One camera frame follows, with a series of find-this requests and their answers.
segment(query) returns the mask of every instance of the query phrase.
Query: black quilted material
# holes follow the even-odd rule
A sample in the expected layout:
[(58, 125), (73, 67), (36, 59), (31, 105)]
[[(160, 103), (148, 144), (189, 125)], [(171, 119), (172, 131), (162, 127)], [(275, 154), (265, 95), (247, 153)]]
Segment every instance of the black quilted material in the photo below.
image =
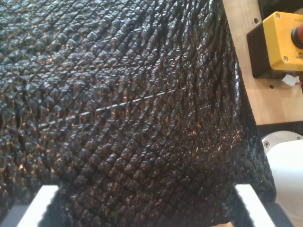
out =
[(50, 183), (65, 226), (227, 222), (233, 183), (275, 199), (221, 0), (5, 0), (0, 29), (1, 218)]

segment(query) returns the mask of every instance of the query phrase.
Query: shiny black surface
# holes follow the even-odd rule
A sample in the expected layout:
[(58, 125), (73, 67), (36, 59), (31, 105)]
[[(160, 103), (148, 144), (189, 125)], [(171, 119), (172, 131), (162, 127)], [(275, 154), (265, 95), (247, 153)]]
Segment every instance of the shiny black surface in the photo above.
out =
[(0, 1), (0, 216), (58, 184), (66, 226), (211, 226), (276, 191), (221, 0)]

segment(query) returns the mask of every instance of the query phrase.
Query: white plastic part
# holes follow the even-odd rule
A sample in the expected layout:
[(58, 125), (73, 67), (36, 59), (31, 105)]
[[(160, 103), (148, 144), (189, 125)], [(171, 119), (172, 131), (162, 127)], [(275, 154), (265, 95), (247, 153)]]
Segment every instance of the white plastic part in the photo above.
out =
[(275, 145), (267, 153), (278, 203), (295, 227), (303, 226), (303, 140)]
[(242, 197), (242, 201), (249, 211), (250, 218), (253, 220), (255, 227), (275, 227), (250, 184), (237, 184), (236, 190)]
[(58, 190), (57, 185), (42, 186), (19, 222), (18, 227), (37, 227), (47, 210), (47, 206)]

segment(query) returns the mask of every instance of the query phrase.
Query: wooden surface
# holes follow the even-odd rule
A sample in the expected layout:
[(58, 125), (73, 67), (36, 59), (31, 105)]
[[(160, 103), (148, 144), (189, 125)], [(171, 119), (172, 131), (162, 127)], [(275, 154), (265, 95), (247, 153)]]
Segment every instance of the wooden surface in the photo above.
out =
[(245, 88), (257, 125), (303, 121), (303, 93), (280, 80), (254, 79), (246, 34), (261, 21), (258, 0), (223, 0)]

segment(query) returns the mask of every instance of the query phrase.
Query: yellow emergency stop box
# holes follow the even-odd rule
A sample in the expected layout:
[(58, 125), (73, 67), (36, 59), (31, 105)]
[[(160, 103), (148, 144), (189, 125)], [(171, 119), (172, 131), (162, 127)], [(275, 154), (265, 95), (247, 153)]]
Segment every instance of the yellow emergency stop box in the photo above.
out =
[(292, 41), (292, 31), (303, 24), (303, 15), (275, 12), (247, 34), (255, 78), (281, 78), (303, 71), (303, 49)]

